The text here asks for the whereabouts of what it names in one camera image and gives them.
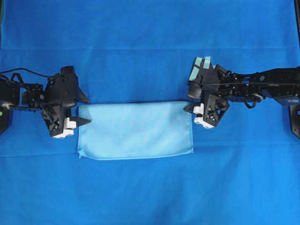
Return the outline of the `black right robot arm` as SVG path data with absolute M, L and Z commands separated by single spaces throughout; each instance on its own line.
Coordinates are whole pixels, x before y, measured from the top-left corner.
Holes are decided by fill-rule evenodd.
M 282 106 L 300 103 L 300 69 L 276 68 L 252 74 L 238 74 L 213 65 L 211 57 L 196 57 L 188 78 L 187 97 L 194 102 L 184 111 L 194 114 L 194 122 L 215 128 L 230 107 L 230 102 L 244 103 L 253 109 L 265 98 Z

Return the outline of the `blue right arm base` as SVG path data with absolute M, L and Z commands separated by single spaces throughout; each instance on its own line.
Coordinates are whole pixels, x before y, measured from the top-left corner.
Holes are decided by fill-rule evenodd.
M 268 89 L 267 96 L 274 99 L 282 106 L 291 106 L 300 104 L 300 93 L 292 89 Z

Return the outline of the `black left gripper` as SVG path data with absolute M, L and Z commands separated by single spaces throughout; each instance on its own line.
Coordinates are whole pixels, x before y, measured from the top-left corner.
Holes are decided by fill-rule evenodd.
M 42 117 L 52 138 L 65 138 L 74 134 L 74 129 L 92 120 L 72 116 L 71 108 L 77 102 L 89 104 L 90 100 L 78 86 L 75 73 L 56 74 L 47 79 L 45 104 Z

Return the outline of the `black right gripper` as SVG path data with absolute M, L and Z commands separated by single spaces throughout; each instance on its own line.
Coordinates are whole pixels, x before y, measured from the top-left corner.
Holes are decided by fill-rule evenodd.
M 217 93 L 220 81 L 210 56 L 194 59 L 188 83 L 190 81 L 203 85 L 202 96 L 183 110 L 195 115 L 194 123 L 201 124 L 206 129 L 217 127 L 230 105 L 227 99 Z

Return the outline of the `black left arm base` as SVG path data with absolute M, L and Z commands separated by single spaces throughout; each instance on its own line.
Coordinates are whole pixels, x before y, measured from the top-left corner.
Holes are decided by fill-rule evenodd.
M 0 107 L 0 135 L 11 125 L 13 113 L 5 107 Z

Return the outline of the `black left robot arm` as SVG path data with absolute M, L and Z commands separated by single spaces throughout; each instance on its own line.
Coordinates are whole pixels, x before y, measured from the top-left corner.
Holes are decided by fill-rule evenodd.
M 0 132 L 9 127 L 13 110 L 41 112 L 52 138 L 65 138 L 74 134 L 74 129 L 91 123 L 91 120 L 72 116 L 72 108 L 78 103 L 89 103 L 79 87 L 73 67 L 64 67 L 60 73 L 48 78 L 46 86 L 25 83 L 19 73 L 11 78 L 0 76 Z

